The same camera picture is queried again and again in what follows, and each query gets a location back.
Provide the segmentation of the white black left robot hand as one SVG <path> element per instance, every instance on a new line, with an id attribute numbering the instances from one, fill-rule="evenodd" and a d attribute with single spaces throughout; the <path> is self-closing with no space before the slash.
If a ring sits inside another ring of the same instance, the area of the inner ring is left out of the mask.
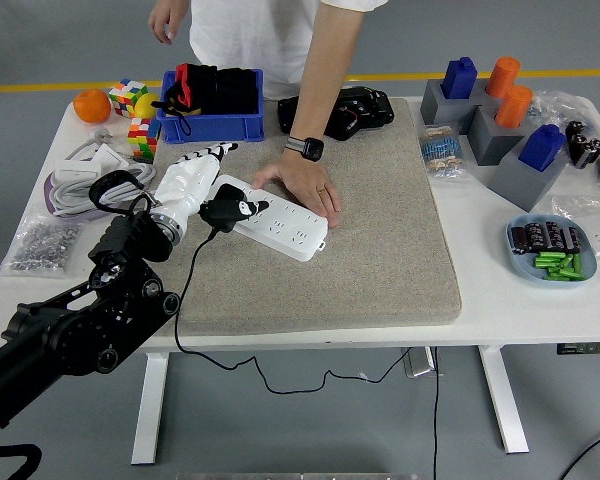
<path id="1" fill-rule="evenodd" d="M 184 234 L 188 218 L 194 214 L 201 213 L 212 225 L 223 226 L 249 219 L 268 209 L 270 204 L 264 200 L 213 199 L 205 202 L 219 173 L 221 160 L 237 148 L 237 143 L 217 143 L 185 154 L 169 166 L 154 194 L 157 202 L 152 210 L 154 221 L 177 234 Z"/>

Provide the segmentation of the person's right hand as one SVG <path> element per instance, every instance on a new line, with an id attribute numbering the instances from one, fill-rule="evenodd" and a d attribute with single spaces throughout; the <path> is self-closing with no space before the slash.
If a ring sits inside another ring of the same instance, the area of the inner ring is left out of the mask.
<path id="1" fill-rule="evenodd" d="M 186 0 L 157 0 L 148 17 L 148 26 L 162 44 L 171 45 L 178 34 L 181 22 L 188 13 Z"/>

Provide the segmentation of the person's left hand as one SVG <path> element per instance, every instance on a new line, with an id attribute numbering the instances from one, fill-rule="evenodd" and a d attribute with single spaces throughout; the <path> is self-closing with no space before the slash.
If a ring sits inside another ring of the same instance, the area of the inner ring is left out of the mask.
<path id="1" fill-rule="evenodd" d="M 253 189 L 261 189 L 268 181 L 280 181 L 304 207 L 327 220 L 330 228 L 340 224 L 342 202 L 326 169 L 305 159 L 297 151 L 284 149 L 281 156 L 255 174 Z"/>

